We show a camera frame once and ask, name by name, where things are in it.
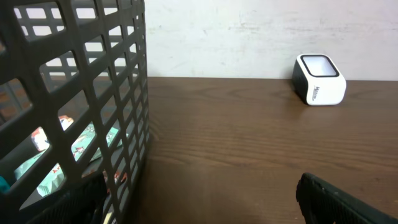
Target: tabletop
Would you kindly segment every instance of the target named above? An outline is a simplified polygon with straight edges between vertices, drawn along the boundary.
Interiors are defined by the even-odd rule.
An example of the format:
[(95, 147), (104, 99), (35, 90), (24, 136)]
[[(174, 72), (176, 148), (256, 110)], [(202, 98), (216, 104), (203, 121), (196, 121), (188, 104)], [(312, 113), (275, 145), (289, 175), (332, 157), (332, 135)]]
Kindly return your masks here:
[(290, 80), (149, 78), (152, 147), (126, 223), (305, 223), (304, 172), (398, 218), (398, 82), (307, 106)]

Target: logo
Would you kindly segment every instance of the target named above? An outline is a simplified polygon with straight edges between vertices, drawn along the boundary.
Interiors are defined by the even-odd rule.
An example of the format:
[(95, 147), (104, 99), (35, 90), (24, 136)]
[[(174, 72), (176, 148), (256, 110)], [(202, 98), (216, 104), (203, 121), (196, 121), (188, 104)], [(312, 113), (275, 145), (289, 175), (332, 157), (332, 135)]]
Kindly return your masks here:
[(312, 101), (314, 101), (317, 98), (318, 92), (319, 92), (319, 86), (313, 86)]

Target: small white box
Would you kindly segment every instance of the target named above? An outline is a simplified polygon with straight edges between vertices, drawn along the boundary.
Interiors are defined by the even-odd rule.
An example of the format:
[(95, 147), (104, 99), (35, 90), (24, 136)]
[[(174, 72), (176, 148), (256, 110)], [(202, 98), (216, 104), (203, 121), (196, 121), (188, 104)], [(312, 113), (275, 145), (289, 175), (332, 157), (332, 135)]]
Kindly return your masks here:
[(337, 105), (344, 98), (346, 80), (326, 55), (299, 55), (292, 79), (298, 95), (308, 105)]

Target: basket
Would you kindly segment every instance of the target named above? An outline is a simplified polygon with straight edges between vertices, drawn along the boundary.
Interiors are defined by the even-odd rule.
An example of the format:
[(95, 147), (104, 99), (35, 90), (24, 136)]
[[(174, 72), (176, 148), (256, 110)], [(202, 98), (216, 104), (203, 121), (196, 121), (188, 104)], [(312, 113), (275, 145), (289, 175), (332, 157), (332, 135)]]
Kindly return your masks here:
[(103, 221), (123, 221), (150, 144), (145, 30), (143, 0), (0, 2), (2, 217), (100, 170)]

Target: white cube device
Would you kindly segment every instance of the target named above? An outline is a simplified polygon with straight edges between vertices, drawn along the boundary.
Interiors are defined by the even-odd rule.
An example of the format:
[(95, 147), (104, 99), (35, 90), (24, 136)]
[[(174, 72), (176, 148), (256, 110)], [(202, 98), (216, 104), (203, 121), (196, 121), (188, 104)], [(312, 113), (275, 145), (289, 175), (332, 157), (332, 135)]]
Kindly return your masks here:
[(346, 80), (326, 55), (299, 55), (292, 79), (298, 95), (308, 105), (337, 105), (344, 98)]

